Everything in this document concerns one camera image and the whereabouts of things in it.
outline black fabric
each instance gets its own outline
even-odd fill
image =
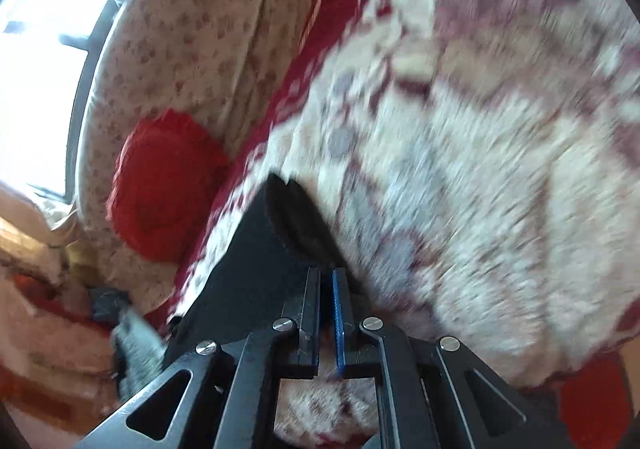
[[[203,339],[225,344],[267,327],[288,299],[302,295],[310,267],[337,266],[344,260],[306,192],[271,174],[176,327],[164,368]]]

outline red cushion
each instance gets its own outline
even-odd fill
[[[107,217],[151,261],[180,263],[224,181],[222,145],[193,119],[168,110],[141,120],[116,161]]]

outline window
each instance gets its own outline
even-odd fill
[[[2,0],[0,179],[69,203],[113,0]]]

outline fluffy blanket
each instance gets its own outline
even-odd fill
[[[316,0],[214,205],[182,313],[270,171],[315,198],[383,317],[539,385],[640,295],[640,25],[624,0]],[[377,429],[369,381],[284,382],[302,447]]]

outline gray cloth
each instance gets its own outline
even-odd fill
[[[132,307],[121,312],[111,342],[126,362],[124,378],[118,383],[119,396],[126,401],[160,375],[166,343]]]

